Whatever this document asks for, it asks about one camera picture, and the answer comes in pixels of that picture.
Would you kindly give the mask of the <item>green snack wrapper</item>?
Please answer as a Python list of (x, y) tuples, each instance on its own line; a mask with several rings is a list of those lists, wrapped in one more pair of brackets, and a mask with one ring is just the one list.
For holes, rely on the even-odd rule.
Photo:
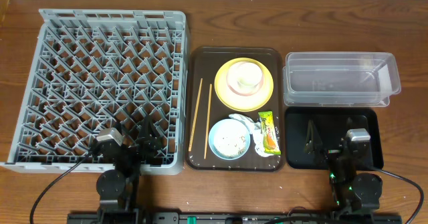
[(263, 134), (263, 149), (266, 154), (281, 155), (272, 111), (259, 112), (261, 133)]

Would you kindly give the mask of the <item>white napkin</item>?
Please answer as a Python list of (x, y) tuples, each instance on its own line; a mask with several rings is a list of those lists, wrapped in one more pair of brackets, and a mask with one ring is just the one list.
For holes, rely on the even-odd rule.
[(230, 114), (229, 117), (238, 120), (245, 125), (255, 142), (255, 151), (262, 157), (268, 157), (273, 154), (266, 154), (263, 149), (263, 134), (261, 133), (261, 122), (254, 122), (250, 117), (242, 114)]

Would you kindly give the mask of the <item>wooden chopstick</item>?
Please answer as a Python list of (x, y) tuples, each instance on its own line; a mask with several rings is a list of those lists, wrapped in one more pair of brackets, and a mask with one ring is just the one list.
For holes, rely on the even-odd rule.
[(210, 114), (211, 114), (211, 97), (212, 97), (213, 85), (209, 84), (209, 95), (208, 95), (208, 105), (207, 105), (207, 121), (205, 129), (205, 147), (204, 147), (204, 160), (207, 158), (207, 147), (209, 139), (209, 125), (210, 125)]
[(199, 89), (198, 89), (198, 93), (197, 93), (197, 101), (196, 101), (196, 105), (195, 105), (195, 112), (194, 112), (194, 117), (193, 117), (193, 121), (192, 121), (191, 135), (190, 135), (190, 140), (189, 140), (189, 148), (188, 148), (189, 152), (192, 151), (192, 147), (193, 147), (193, 140), (194, 140), (194, 135), (195, 135), (195, 129), (196, 129), (196, 123), (197, 123), (197, 115), (198, 115), (198, 111), (199, 111), (199, 103), (200, 103), (200, 99), (201, 99), (202, 86), (203, 86), (203, 78), (200, 79)]

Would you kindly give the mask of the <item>light blue bowl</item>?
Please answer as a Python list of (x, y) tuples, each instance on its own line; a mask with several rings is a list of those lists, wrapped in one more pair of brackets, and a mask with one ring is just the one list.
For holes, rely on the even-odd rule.
[(237, 124), (237, 123), (239, 123), (240, 125), (242, 125), (243, 127), (245, 127), (245, 125), (243, 124), (243, 123), (241, 123), (240, 121), (238, 121), (238, 120), (234, 120), (234, 119), (224, 119), (224, 120), (220, 120), (220, 121), (218, 121), (211, 129), (210, 129), (210, 131), (209, 131), (209, 139), (208, 139), (208, 144), (209, 144), (209, 147), (210, 147), (210, 149), (211, 149), (211, 151), (214, 153), (214, 155), (216, 155), (217, 157), (219, 157), (219, 158), (221, 158), (221, 159), (223, 159), (223, 160), (236, 160), (236, 159), (239, 159), (239, 158), (241, 158), (247, 151), (248, 151), (248, 149), (249, 149), (249, 147), (250, 147), (250, 143), (251, 143), (251, 135), (250, 135), (250, 133), (249, 133), (249, 131), (248, 131), (248, 129), (247, 129), (247, 136), (246, 136), (246, 138), (247, 138), (247, 146), (246, 146), (246, 149), (245, 149), (245, 151), (243, 152), (243, 153), (241, 153), (240, 155), (238, 155), (238, 156), (236, 156), (235, 158), (224, 158), (223, 156), (221, 156), (218, 152), (217, 152), (217, 150), (216, 150), (216, 148), (215, 148), (215, 146), (214, 146), (214, 142), (213, 142), (213, 140), (214, 140), (214, 136), (215, 136), (215, 134), (216, 134), (216, 132), (218, 131), (218, 128), (222, 125), (222, 124), (229, 124), (229, 123), (232, 123), (232, 124)]

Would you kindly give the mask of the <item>leftover rice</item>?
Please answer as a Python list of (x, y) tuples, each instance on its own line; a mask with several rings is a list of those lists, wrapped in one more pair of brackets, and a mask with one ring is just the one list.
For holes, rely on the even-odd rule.
[(235, 158), (247, 146), (247, 129), (239, 123), (222, 124), (214, 136), (214, 146), (224, 158)]

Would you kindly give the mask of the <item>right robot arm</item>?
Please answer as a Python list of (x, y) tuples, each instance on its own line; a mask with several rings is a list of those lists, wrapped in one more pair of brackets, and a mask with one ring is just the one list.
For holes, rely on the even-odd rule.
[(382, 179), (375, 174), (357, 173), (357, 162), (368, 151), (370, 134), (364, 128), (350, 129), (338, 147), (328, 148), (313, 120), (308, 121), (304, 152), (313, 154), (317, 164), (325, 164), (338, 210), (331, 216), (338, 221), (374, 223), (373, 211), (380, 207)]

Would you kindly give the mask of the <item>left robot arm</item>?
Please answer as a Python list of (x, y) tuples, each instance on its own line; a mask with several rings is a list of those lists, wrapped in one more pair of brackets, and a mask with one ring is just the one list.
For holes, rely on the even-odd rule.
[(136, 196), (139, 186), (142, 161), (153, 157), (153, 150), (162, 146), (156, 127), (150, 116), (140, 123), (135, 145), (124, 144), (129, 136), (121, 123), (103, 129), (91, 149), (114, 164), (114, 169), (103, 172), (96, 182), (100, 207), (96, 223), (150, 223), (150, 215), (138, 207)]

